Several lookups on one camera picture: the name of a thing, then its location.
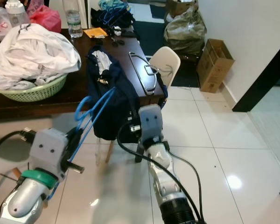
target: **white chair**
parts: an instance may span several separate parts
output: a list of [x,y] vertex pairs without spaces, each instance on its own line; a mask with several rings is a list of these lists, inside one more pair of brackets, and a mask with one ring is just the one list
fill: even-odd
[[169,74],[168,72],[160,71],[162,81],[164,85],[167,86],[167,89],[169,89],[177,73],[177,70],[181,65],[179,56],[171,48],[161,47],[149,60],[149,63],[156,68],[164,71],[170,70],[170,67],[172,67],[173,72],[171,74]]

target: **red plastic bag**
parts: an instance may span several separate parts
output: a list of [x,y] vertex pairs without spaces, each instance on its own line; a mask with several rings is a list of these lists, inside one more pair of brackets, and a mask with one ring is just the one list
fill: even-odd
[[30,16],[30,22],[40,24],[49,31],[56,33],[61,32],[61,19],[59,13],[47,6],[39,7],[36,12]]

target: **black connector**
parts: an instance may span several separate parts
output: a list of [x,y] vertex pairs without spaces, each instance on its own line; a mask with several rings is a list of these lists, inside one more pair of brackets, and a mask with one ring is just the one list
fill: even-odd
[[35,131],[33,131],[27,127],[23,131],[20,132],[20,136],[22,136],[21,139],[30,144],[33,143],[35,134],[36,134]]

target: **robotic arm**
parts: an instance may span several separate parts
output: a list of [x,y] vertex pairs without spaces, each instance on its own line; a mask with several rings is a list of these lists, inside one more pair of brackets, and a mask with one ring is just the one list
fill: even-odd
[[[141,126],[130,125],[131,132],[141,130],[137,151],[146,151],[148,157],[161,164],[177,178],[173,160],[167,153],[168,145],[162,136],[162,115],[157,105],[140,108]],[[56,129],[33,132],[25,129],[24,140],[32,143],[30,160],[33,170],[22,173],[17,187],[0,208],[0,224],[33,224],[50,199],[50,190],[65,179],[67,169],[82,173],[84,168],[69,162],[83,131],[73,128],[69,133]],[[165,224],[204,224],[195,221],[187,197],[178,184],[162,169],[149,162],[154,177],[154,192]]]

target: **black door frame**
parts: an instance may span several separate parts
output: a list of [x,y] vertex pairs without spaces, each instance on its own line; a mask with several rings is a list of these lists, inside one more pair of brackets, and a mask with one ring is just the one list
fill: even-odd
[[248,112],[252,110],[279,79],[280,50],[232,110],[234,112]]

